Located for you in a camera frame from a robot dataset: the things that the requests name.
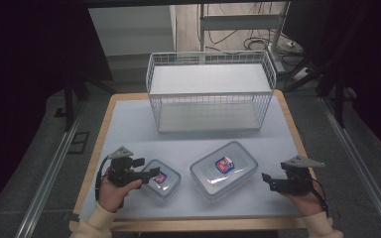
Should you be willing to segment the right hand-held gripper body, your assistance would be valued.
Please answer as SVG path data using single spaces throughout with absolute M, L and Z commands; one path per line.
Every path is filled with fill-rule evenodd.
M 310 168 L 325 167 L 325 163 L 303 156 L 295 156 L 284 163 L 290 167 L 284 170 L 287 178 L 280 182 L 277 189 L 287 194 L 307 194 L 314 187 Z

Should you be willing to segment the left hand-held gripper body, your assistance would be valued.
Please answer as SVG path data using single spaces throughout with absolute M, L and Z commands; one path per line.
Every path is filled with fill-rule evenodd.
M 116 186 L 122 187 L 129 182 L 141 179 L 141 173 L 135 173 L 132 159 L 133 153 L 125 147 L 120 147 L 108 156 L 110 160 L 107 178 Z

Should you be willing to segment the small clear plastic food container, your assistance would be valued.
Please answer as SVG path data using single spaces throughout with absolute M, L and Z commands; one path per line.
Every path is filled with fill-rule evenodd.
M 150 169 L 159 168 L 160 173 L 151 178 L 146 184 L 146 188 L 155 194 L 158 198 L 169 199 L 179 187 L 182 176 L 175 169 L 164 162 L 154 159 L 150 161 L 143 169 L 148 172 Z

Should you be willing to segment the large clear plastic food container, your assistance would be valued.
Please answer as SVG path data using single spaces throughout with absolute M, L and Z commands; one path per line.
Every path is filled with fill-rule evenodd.
M 217 200 L 249 179 L 258 162 L 237 141 L 232 141 L 190 165 L 190 174 L 201 193 Z

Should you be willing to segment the white wire two-tier rack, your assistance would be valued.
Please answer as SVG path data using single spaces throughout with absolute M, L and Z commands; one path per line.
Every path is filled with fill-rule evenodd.
M 153 53 L 146 87 L 161 133 L 258 131 L 276 72 L 266 52 Z

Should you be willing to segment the person's right hand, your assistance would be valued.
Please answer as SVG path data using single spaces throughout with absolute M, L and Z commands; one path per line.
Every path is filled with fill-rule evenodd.
M 297 207 L 303 217 L 324 212 L 324 208 L 319 199 L 312 192 L 309 192 L 306 195 L 284 193 L 284 197 L 288 198 Z

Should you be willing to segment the person's left hand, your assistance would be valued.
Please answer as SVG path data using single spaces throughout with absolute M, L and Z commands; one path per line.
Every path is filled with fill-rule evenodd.
M 100 184 L 98 203 L 106 211 L 116 213 L 129 192 L 137 189 L 141 184 L 142 181 L 137 179 L 119 187 L 109 181 L 107 176 L 104 176 Z

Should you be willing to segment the light blue table mat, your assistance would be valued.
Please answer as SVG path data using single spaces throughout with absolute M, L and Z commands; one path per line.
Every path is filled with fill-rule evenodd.
M 191 177 L 191 164 L 229 142 L 240 143 L 258 162 L 250 178 L 218 199 L 205 197 Z M 171 197 L 162 199 L 148 187 L 133 190 L 117 213 L 119 220 L 246 216 L 297 216 L 297 208 L 270 190 L 262 174 L 284 178 L 281 163 L 298 151 L 284 110 L 274 96 L 259 131 L 160 134 L 147 100 L 117 101 L 104 137 L 103 160 L 124 146 L 137 158 L 158 159 L 182 180 Z

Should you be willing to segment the dark floor plate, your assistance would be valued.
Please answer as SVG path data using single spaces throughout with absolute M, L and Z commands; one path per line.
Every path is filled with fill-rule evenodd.
M 89 132 L 76 132 L 68 147 L 68 153 L 81 155 L 84 153 L 89 139 Z

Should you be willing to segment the black tripod stand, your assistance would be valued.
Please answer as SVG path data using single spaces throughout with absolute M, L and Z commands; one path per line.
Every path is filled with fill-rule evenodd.
M 334 99 L 333 99 L 333 116 L 337 124 L 344 128 L 343 122 L 343 102 L 344 102 L 344 89 L 343 89 L 343 78 L 341 74 L 343 73 L 341 67 L 341 58 L 343 56 L 342 52 L 335 52 L 327 63 L 318 67 L 313 72 L 309 73 L 307 76 L 303 77 L 299 81 L 285 86 L 283 88 L 284 92 L 293 91 L 308 82 L 321 77 L 321 80 L 316 88 L 317 96 L 327 97 L 330 91 L 334 89 Z

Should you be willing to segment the black stand legs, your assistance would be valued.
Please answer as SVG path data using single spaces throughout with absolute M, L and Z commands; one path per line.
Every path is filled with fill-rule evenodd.
M 68 76 L 63 83 L 64 94 L 64 113 L 65 117 L 65 130 L 69 131 L 73 127 L 74 123 L 74 108 L 73 97 L 76 96 L 80 101 L 88 100 L 90 92 L 86 87 L 86 83 L 89 82 L 98 88 L 104 90 L 110 95 L 116 94 L 117 90 L 101 80 L 92 79 L 86 74 L 80 74 L 77 76 Z

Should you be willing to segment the white power strip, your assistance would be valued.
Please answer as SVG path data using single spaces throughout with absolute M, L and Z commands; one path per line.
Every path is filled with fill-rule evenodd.
M 312 70 L 308 67 L 303 67 L 299 72 L 297 72 L 294 76 L 293 76 L 293 79 L 295 81 L 299 81 L 301 79 L 303 79 L 304 77 L 306 77 L 308 74 L 310 74 L 312 72 Z

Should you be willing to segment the white board panel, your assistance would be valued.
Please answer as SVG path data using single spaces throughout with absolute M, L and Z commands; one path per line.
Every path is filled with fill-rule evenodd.
M 92 8 L 88 12 L 108 57 L 176 49 L 173 6 Z

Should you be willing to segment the aluminium floor rail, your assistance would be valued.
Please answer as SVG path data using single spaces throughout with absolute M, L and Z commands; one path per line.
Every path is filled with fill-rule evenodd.
M 22 222 L 15 234 L 14 238 L 31 238 L 38 224 L 40 216 L 44 210 L 47 200 L 50 196 L 56 178 L 64 163 L 70 143 L 76 133 L 80 119 L 85 108 L 85 102 L 79 102 L 75 107 L 73 122 L 69 129 L 63 133 L 63 138 L 58 146 L 56 153 L 53 155 L 51 162 L 42 177 L 40 185 L 25 213 Z
M 338 140 L 342 144 L 349 160 L 351 161 L 354 169 L 356 170 L 359 179 L 361 180 L 364 188 L 366 189 L 371 201 L 373 202 L 378 214 L 381 217 L 381 188 L 374 179 L 373 175 L 368 170 L 366 164 L 363 161 L 363 157 L 352 142 L 349 134 L 345 128 L 342 128 L 337 120 L 334 118 L 331 104 L 325 99 L 320 98 L 318 100 L 323 107 L 325 115 L 333 128 Z

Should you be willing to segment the white metal stand frame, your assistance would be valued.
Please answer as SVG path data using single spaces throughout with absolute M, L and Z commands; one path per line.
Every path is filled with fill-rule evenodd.
M 285 69 L 278 56 L 278 42 L 284 27 L 286 15 L 290 6 L 285 1 L 277 14 L 243 14 L 243 15 L 208 15 L 208 7 L 199 5 L 199 50 L 205 51 L 205 33 L 208 31 L 239 31 L 239 30 L 273 30 L 274 37 L 266 45 L 267 53 L 272 59 L 275 70 L 282 73 Z

